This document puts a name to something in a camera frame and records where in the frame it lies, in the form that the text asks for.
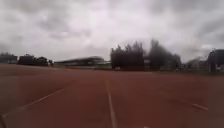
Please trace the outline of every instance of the lane marking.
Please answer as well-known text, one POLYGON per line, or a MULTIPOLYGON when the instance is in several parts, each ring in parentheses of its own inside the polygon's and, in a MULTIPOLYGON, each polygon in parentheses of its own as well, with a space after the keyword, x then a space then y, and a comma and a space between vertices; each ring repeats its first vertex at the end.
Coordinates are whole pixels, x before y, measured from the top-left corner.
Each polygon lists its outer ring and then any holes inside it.
POLYGON ((198 105, 198 104, 195 104, 195 103, 188 102, 187 100, 177 98, 177 97, 172 96, 172 95, 170 95, 170 94, 167 94, 167 93, 165 93, 165 92, 160 92, 160 93, 161 93, 161 94, 165 94, 165 95, 167 95, 167 96, 169 96, 169 97, 172 97, 173 99, 179 100, 180 102, 183 102, 183 103, 185 103, 185 104, 191 105, 191 106, 193 106, 193 107, 195 107, 195 108, 198 108, 198 109, 201 109, 201 110, 204 110, 204 111, 208 111, 208 108, 205 107, 205 106, 202 106, 202 105, 198 105))
POLYGON ((109 82, 105 81, 105 84, 106 84, 107 94, 108 94, 112 128, 117 128, 117 121, 116 121, 116 116, 115 116, 115 112, 114 112, 114 108, 113 108, 113 103, 112 103, 112 98, 111 98, 111 93, 110 93, 110 88, 109 88, 109 82))
POLYGON ((42 97, 42 98, 40 98, 40 99, 38 99, 38 100, 35 100, 35 101, 33 101, 33 102, 30 102, 30 103, 28 103, 28 104, 26 104, 26 105, 19 106, 19 107, 15 108, 15 109, 13 109, 13 110, 11 110, 11 111, 9 111, 9 112, 3 114, 2 117, 3 117, 3 118, 6 118, 7 116, 9 116, 9 115, 12 114, 12 113, 16 113, 16 112, 23 111, 23 110, 25 110, 27 107, 30 107, 30 106, 32 106, 32 105, 34 105, 34 104, 36 104, 36 103, 39 103, 39 102, 41 102, 41 101, 43 101, 43 100, 45 100, 45 99, 47 99, 47 98, 49 98, 49 97, 51 97, 51 96, 53 96, 53 95, 55 95, 55 94, 58 94, 58 93, 60 93, 60 92, 62 92, 62 91, 64 91, 64 90, 67 90, 67 89, 70 88, 70 87, 71 87, 71 85, 70 85, 70 86, 67 86, 67 87, 65 87, 65 88, 59 89, 59 90, 57 90, 57 91, 55 91, 55 92, 52 92, 52 93, 50 93, 50 94, 48 94, 48 95, 46 95, 46 96, 44 96, 44 97, 42 97))

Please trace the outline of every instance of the tree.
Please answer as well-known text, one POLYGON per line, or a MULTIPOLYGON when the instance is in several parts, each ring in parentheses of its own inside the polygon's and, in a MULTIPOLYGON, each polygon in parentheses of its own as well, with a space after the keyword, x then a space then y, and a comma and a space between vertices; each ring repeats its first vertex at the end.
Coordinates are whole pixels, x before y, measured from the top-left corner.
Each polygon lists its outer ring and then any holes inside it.
POLYGON ((159 70, 162 66, 167 65, 170 69, 177 69, 181 65, 180 56, 172 54, 162 47, 157 40, 151 41, 151 49, 148 58, 151 70, 159 70))
POLYGON ((151 41, 151 49, 149 52, 150 69, 159 70, 166 62, 169 53, 159 44, 157 40, 151 41))
POLYGON ((139 70, 144 68, 142 43, 135 42, 127 44, 124 49, 119 45, 111 49, 111 66, 113 69, 119 67, 124 70, 139 70))

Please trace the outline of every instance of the cloudy sky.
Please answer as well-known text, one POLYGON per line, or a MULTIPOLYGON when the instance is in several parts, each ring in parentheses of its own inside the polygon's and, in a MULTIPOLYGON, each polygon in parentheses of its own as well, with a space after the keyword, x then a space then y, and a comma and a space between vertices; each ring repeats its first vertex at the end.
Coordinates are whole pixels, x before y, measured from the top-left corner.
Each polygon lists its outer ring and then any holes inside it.
POLYGON ((53 60, 135 40, 159 42, 186 61, 224 48, 223 0, 0 0, 0 52, 53 60))

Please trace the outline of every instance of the roof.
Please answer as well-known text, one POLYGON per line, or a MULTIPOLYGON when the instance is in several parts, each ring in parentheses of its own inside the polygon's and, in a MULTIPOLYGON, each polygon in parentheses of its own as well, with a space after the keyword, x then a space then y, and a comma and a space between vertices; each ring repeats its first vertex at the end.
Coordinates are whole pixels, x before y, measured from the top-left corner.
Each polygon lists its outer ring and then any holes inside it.
POLYGON ((99 57, 99 56, 90 56, 90 57, 82 57, 82 58, 76 58, 76 59, 57 61, 55 63, 69 63, 69 62, 88 61, 88 60, 89 61, 91 61, 91 60, 103 60, 103 58, 99 57))

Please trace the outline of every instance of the red track surface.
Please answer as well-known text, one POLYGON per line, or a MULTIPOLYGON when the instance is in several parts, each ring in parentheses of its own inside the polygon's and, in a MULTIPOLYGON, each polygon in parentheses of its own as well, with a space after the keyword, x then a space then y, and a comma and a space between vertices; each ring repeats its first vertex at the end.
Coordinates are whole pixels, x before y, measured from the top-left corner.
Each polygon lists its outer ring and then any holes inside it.
POLYGON ((0 65, 0 114, 8 128, 223 128, 223 85, 223 77, 0 65))

